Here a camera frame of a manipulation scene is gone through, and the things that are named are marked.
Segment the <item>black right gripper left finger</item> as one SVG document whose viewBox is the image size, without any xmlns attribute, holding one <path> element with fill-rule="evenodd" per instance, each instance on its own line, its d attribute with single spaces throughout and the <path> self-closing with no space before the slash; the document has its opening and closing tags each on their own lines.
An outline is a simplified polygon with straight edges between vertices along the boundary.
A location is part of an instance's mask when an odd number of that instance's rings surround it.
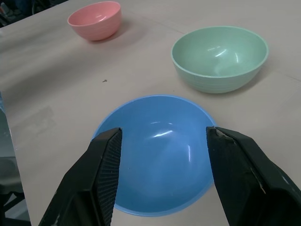
<svg viewBox="0 0 301 226">
<path fill-rule="evenodd" d="M 109 226 L 121 158 L 122 129 L 93 138 L 84 154 L 66 172 L 41 226 Z"/>
</svg>

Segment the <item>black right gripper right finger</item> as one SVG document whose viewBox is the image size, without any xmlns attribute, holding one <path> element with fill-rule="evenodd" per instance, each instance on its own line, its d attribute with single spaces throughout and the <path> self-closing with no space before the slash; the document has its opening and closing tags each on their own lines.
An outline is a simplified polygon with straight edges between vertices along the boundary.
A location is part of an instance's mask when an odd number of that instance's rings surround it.
<svg viewBox="0 0 301 226">
<path fill-rule="evenodd" d="M 299 226 L 301 191 L 256 142 L 239 132 L 207 127 L 210 163 L 231 226 Z"/>
</svg>

